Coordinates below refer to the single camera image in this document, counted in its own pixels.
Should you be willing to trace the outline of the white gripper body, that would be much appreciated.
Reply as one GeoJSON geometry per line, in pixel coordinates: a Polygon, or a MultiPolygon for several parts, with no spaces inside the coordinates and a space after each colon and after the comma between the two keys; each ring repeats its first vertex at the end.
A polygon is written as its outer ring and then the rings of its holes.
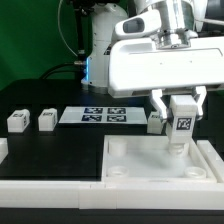
{"type": "Polygon", "coordinates": [[[224,37],[196,38],[188,48],[159,50],[149,38],[123,40],[111,50],[108,92],[115,98],[224,88],[224,37]]]}

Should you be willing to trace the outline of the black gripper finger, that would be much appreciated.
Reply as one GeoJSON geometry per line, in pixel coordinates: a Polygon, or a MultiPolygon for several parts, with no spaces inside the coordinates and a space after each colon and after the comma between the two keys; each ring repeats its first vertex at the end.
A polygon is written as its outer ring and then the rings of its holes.
{"type": "Polygon", "coordinates": [[[205,86],[197,86],[195,88],[194,99],[197,104],[197,119],[201,120],[203,118],[203,103],[207,95],[207,90],[205,86]]]}
{"type": "Polygon", "coordinates": [[[150,96],[150,102],[159,113],[161,123],[164,124],[167,122],[168,114],[167,114],[167,107],[162,101],[162,96],[163,93],[161,89],[152,90],[150,96]]]}

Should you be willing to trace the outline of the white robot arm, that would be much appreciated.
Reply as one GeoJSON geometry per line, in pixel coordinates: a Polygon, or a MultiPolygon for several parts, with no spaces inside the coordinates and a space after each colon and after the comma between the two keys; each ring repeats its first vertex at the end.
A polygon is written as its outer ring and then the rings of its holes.
{"type": "Polygon", "coordinates": [[[197,116],[207,90],[224,88],[224,36],[201,37],[208,0],[134,0],[128,16],[96,5],[93,49],[82,84],[115,98],[148,96],[162,121],[165,94],[196,93],[197,116]]]}

